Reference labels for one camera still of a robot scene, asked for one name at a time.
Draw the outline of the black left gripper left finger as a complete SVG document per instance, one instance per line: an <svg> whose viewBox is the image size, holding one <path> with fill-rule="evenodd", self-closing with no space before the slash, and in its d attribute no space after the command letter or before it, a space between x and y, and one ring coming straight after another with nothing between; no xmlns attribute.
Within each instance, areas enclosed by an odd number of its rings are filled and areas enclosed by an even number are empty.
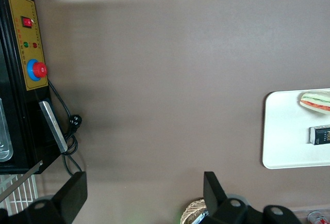
<svg viewBox="0 0 330 224"><path fill-rule="evenodd" d="M87 197L87 174L76 172L53 196L53 204L64 223L73 223Z"/></svg>

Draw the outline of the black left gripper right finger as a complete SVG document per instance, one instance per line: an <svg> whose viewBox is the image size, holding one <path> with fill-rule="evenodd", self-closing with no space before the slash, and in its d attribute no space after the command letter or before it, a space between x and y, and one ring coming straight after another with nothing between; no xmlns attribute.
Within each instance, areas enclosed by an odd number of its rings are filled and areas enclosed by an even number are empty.
<svg viewBox="0 0 330 224"><path fill-rule="evenodd" d="M203 223L244 223L248 207L238 198L228 198L214 172L204 172L203 197L209 213Z"/></svg>

